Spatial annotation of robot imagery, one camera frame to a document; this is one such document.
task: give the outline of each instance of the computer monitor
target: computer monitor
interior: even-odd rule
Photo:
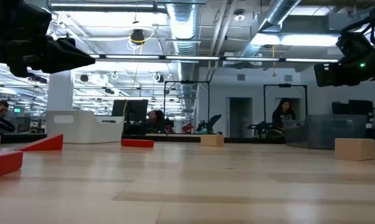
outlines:
[[[113,104],[112,116],[124,116],[125,103],[125,121],[146,120],[148,100],[115,100]]]

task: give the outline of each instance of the cap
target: cap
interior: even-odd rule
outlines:
[[[2,103],[5,107],[9,107],[9,103],[7,103],[6,100],[0,100],[0,103]]]

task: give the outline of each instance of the red ramp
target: red ramp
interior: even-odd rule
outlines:
[[[23,152],[0,151],[0,176],[20,169],[22,164]]]
[[[24,146],[19,151],[49,151],[63,149],[63,134],[47,137]]]

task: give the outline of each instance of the column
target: column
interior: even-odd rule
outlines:
[[[72,110],[75,72],[64,71],[49,76],[47,110]]]
[[[196,125],[202,120],[208,121],[208,90],[207,84],[199,84],[196,93]]]

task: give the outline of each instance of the person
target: person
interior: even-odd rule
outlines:
[[[148,113],[149,119],[146,121],[147,133],[159,133],[164,131],[164,113],[161,110],[152,110]]]
[[[295,112],[292,109],[292,102],[288,98],[283,98],[279,106],[273,112],[272,123],[276,128],[283,129],[283,120],[295,120]]]
[[[9,103],[7,103],[6,100],[0,101],[0,118],[5,119],[6,121],[13,124],[15,128],[17,128],[16,116],[12,111],[9,111]],[[7,131],[2,129],[0,129],[0,132],[8,133]]]

